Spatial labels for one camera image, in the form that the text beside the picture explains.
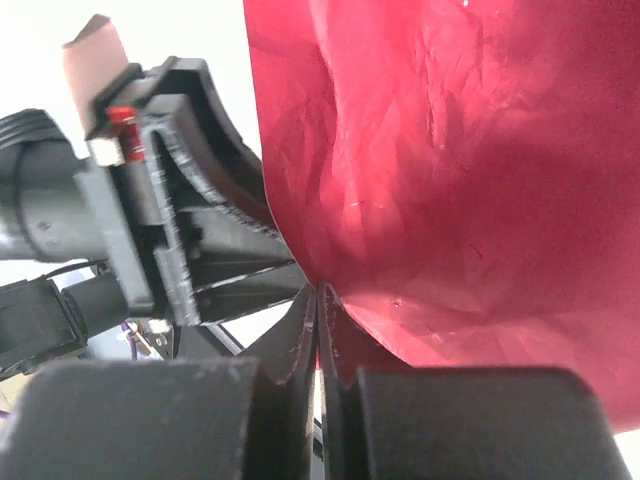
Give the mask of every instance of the purple wire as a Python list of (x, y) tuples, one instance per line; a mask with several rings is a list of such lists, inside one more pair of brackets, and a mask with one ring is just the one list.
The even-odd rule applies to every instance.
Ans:
[(122, 331), (127, 336), (127, 340), (129, 340), (129, 348), (131, 349), (131, 360), (137, 360), (138, 359), (138, 346), (136, 345), (136, 341), (134, 340), (133, 336), (131, 335), (133, 332), (131, 331), (131, 329), (129, 328), (129, 325), (127, 325), (126, 322), (123, 322), (120, 325), (120, 327), (122, 328)]

